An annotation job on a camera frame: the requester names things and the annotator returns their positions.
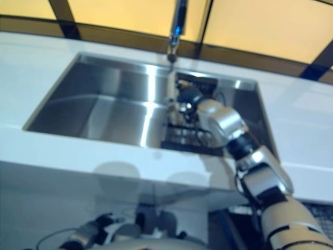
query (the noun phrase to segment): stainless steel sink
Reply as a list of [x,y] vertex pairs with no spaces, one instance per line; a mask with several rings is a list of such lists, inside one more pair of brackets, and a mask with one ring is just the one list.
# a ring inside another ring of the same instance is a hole
[[[276,155],[255,81],[182,69],[174,71],[179,78],[194,82],[205,95],[234,107],[257,139]],[[171,124],[166,104],[170,75],[170,69],[164,66],[79,54],[25,128],[141,147],[220,155],[221,149],[214,148],[208,132],[198,131],[185,122]]]

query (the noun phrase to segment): faucet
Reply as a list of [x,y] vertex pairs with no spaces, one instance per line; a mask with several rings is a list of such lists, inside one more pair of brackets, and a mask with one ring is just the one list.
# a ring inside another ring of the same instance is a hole
[[177,0],[175,13],[171,26],[168,46],[168,60],[173,64],[177,60],[177,51],[180,43],[180,36],[185,31],[185,19],[187,11],[187,0]]

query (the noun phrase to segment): black cable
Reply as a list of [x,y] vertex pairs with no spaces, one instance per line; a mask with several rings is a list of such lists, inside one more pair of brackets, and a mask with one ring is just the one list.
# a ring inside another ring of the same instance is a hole
[[245,190],[242,191],[242,190],[239,189],[239,186],[238,186],[238,184],[239,184],[238,181],[239,180],[240,180],[239,176],[236,174],[235,179],[234,179],[236,190],[249,201],[249,204],[250,204],[250,207],[251,207],[251,210],[252,210],[251,221],[252,221],[253,227],[256,230],[256,232],[261,233],[260,219],[259,219],[259,216],[258,216],[256,203],[253,201],[251,196],[246,193]]
[[48,234],[47,236],[41,238],[41,239],[37,242],[37,244],[36,244],[36,250],[40,250],[40,245],[41,245],[44,241],[48,240],[49,238],[51,238],[51,237],[53,237],[53,236],[55,236],[55,235],[57,235],[57,234],[59,234],[59,233],[64,233],[64,232],[69,232],[69,231],[75,231],[75,230],[77,230],[77,228],[65,228],[65,229],[61,229],[61,230],[58,230],[58,231],[55,231],[55,232],[53,232],[53,233]]

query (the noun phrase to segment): yellow wall panel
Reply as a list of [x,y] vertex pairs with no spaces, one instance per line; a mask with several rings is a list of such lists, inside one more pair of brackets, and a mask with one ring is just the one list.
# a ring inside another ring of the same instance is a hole
[[[175,0],[69,0],[76,22],[169,36]],[[206,0],[189,0],[185,35],[196,41]]]
[[56,19],[48,0],[0,0],[3,15]]
[[333,6],[313,0],[215,0],[204,42],[310,64],[333,38]]

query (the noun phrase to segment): white countertop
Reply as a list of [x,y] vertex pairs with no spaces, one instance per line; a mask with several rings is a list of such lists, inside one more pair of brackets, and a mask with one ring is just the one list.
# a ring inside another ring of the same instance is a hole
[[[232,161],[221,165],[217,157],[22,129],[78,52],[167,65],[165,55],[7,32],[0,33],[0,50],[1,161],[226,190],[232,188],[229,181]],[[333,86],[185,58],[178,60],[177,67],[258,81],[280,161],[294,183],[295,197],[333,202]]]

